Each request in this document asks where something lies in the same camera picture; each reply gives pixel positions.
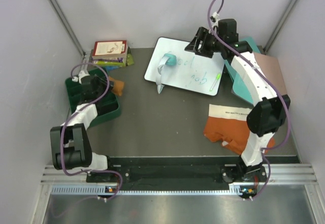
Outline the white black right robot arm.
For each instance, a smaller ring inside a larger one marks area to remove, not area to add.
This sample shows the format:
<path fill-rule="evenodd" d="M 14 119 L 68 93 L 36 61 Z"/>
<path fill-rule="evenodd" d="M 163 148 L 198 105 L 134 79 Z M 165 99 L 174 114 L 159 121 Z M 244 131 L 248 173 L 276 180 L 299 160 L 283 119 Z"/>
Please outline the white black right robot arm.
<path fill-rule="evenodd" d="M 224 170 L 223 179 L 249 181 L 262 171 L 263 154 L 278 129 L 284 124 L 290 98 L 281 95 L 262 73 L 247 41 L 239 41 L 235 19 L 218 21 L 217 28 L 199 27 L 185 51 L 212 58 L 215 53 L 227 60 L 247 87 L 253 109 L 246 117 L 249 128 L 247 144 L 234 170 Z"/>

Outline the mustard brown underwear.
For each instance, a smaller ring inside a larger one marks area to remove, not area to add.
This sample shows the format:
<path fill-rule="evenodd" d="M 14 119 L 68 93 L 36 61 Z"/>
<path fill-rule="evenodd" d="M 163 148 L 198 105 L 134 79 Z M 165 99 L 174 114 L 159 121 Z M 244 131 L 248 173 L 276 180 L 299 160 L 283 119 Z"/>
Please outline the mustard brown underwear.
<path fill-rule="evenodd" d="M 111 91 L 119 97 L 122 96 L 125 83 L 121 80 L 114 79 L 111 76 L 109 76 L 109 81 L 110 81 Z"/>

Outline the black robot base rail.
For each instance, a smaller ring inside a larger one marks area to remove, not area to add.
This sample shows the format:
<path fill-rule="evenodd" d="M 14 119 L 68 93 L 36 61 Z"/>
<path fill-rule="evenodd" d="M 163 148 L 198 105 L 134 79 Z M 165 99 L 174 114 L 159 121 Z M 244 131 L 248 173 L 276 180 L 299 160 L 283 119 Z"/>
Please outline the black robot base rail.
<path fill-rule="evenodd" d="M 246 167 L 238 156 L 112 157 L 109 169 L 123 177 L 122 190 L 228 190 L 229 184 L 266 180 L 263 166 Z"/>

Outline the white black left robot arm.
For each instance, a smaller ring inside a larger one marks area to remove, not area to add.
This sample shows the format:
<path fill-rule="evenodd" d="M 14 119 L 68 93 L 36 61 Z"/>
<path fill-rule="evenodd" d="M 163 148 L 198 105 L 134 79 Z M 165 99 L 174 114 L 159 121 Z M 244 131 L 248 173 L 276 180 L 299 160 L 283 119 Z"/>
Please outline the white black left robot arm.
<path fill-rule="evenodd" d="M 71 79 L 68 92 L 72 96 L 72 114 L 60 126 L 50 130 L 52 163 L 57 170 L 80 169 L 97 171 L 103 181 L 115 177 L 108 157 L 91 149 L 87 129 L 101 113 L 107 110 L 103 99 L 114 86 L 108 75 L 90 75 L 81 72 Z"/>

